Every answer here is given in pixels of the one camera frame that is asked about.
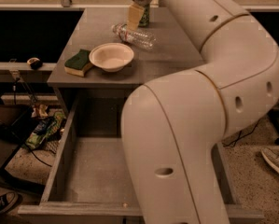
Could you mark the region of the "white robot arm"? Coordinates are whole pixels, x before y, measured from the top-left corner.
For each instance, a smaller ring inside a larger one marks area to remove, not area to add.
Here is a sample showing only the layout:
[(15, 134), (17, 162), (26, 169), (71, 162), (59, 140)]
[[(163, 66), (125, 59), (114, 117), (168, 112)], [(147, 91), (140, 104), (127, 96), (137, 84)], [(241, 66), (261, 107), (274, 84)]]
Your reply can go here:
[(233, 0), (163, 2), (204, 63), (127, 99), (121, 135), (135, 194), (146, 224), (230, 224), (212, 148), (278, 101), (279, 47)]

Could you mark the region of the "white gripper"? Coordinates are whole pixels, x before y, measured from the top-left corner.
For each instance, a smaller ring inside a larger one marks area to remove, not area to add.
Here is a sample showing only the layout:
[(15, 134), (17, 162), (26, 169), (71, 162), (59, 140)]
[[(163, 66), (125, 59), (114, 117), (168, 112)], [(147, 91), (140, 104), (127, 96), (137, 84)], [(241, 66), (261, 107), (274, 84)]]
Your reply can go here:
[(145, 9), (141, 6), (150, 4), (152, 0), (132, 0), (132, 1), (134, 1), (134, 3), (129, 6), (127, 28), (129, 30), (135, 31), (138, 28), (139, 21), (142, 19), (142, 16), (145, 11)]

